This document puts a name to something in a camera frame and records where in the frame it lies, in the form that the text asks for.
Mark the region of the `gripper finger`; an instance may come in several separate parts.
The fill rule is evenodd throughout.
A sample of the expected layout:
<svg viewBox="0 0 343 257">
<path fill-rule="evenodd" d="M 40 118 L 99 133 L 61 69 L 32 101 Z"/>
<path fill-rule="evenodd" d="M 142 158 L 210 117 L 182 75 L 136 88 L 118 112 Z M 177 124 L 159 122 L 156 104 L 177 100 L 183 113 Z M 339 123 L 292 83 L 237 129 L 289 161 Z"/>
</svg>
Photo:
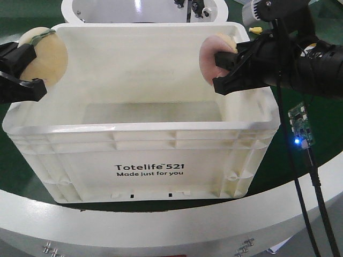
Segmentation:
<svg viewBox="0 0 343 257">
<path fill-rule="evenodd" d="M 8 42 L 1 44 L 1 72 L 19 79 L 25 68 L 36 59 L 34 46 Z"/>
<path fill-rule="evenodd" d="M 42 79 L 23 81 L 1 72 L 1 104 L 40 101 L 47 93 Z"/>
</svg>

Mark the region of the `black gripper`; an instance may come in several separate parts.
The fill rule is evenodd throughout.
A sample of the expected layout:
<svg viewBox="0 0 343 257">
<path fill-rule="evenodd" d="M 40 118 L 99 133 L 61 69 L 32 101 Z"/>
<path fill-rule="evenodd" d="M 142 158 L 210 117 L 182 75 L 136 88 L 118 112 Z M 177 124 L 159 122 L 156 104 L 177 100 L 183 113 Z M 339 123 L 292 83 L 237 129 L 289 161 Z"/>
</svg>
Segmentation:
<svg viewBox="0 0 343 257">
<path fill-rule="evenodd" d="M 216 93 L 227 95 L 277 85 L 301 89 L 296 37 L 268 31 L 253 41 L 238 43 L 236 50 L 236 54 L 224 51 L 214 54 L 216 67 L 228 71 L 224 77 L 213 78 Z"/>
</svg>

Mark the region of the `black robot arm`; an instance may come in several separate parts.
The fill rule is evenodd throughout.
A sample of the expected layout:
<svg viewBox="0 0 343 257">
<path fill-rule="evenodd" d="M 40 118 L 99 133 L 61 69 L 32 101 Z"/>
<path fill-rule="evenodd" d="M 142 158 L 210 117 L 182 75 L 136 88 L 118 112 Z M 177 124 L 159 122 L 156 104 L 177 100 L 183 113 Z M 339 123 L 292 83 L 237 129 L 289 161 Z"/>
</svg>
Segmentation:
<svg viewBox="0 0 343 257">
<path fill-rule="evenodd" d="M 342 46 L 316 36 L 278 38 L 268 31 L 237 44 L 236 54 L 217 52 L 215 63 L 228 71 L 213 78 L 216 93 L 280 85 L 303 94 L 342 99 Z"/>
</svg>

